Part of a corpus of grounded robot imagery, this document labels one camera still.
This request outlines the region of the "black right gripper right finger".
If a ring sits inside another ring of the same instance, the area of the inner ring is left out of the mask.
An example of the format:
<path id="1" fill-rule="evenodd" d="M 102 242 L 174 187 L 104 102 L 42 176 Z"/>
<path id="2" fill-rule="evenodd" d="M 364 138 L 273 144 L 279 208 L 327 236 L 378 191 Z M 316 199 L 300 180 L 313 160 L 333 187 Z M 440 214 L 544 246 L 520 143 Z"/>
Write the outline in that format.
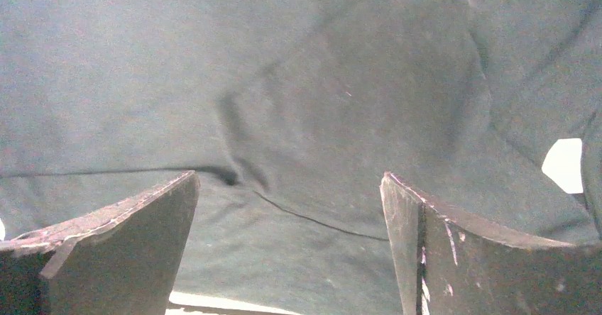
<path id="1" fill-rule="evenodd" d="M 600 314 L 601 244 L 532 236 L 380 185 L 404 314 Z"/>

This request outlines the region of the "black t shirt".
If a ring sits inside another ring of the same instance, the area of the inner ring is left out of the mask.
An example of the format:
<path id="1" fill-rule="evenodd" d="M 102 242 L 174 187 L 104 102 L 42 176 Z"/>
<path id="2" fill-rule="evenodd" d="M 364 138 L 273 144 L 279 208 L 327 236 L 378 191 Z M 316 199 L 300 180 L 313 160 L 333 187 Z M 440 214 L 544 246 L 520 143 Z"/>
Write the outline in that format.
<path id="1" fill-rule="evenodd" d="M 175 281 L 399 314 L 387 171 L 601 235 L 601 0 L 1 0 L 1 234 L 195 170 Z"/>

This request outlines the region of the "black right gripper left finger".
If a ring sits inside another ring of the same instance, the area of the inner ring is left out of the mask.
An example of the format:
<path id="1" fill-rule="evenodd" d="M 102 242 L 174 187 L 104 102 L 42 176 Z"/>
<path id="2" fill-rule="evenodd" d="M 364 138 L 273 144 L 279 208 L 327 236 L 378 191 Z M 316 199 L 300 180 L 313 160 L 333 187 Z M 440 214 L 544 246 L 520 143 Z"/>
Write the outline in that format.
<path id="1" fill-rule="evenodd" d="M 199 198 L 187 171 L 1 243 L 2 314 L 164 314 Z"/>

